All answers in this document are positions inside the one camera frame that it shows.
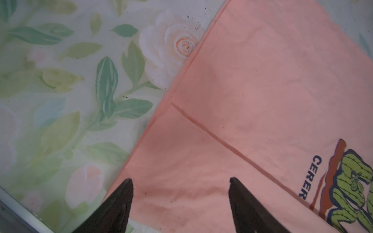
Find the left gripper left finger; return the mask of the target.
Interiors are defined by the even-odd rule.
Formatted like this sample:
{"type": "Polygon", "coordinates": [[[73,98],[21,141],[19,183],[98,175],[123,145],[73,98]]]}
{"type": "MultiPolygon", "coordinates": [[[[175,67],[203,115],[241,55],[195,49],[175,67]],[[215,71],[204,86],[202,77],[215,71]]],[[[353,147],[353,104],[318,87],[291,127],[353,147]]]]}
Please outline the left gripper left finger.
{"type": "Polygon", "coordinates": [[[74,233],[125,233],[134,196],[131,179],[119,187],[74,233]]]}

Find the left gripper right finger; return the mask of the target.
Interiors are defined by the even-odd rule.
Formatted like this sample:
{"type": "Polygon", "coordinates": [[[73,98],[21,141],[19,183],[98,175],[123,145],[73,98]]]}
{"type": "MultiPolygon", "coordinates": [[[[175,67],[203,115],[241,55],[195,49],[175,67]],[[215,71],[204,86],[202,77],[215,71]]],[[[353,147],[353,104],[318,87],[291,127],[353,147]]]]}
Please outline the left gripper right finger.
{"type": "Polygon", "coordinates": [[[228,195],[237,233],[289,233],[236,177],[228,195]]]}

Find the pink printed t-shirt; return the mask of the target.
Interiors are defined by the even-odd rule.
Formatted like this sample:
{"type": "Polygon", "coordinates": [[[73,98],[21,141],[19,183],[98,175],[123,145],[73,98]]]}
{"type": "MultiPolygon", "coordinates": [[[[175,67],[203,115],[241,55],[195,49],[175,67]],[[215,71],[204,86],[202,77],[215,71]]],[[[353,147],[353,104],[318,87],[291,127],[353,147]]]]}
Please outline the pink printed t-shirt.
{"type": "Polygon", "coordinates": [[[373,230],[373,62],[316,1],[228,1],[115,181],[130,219],[233,233],[238,178],[293,233],[373,230]]]}

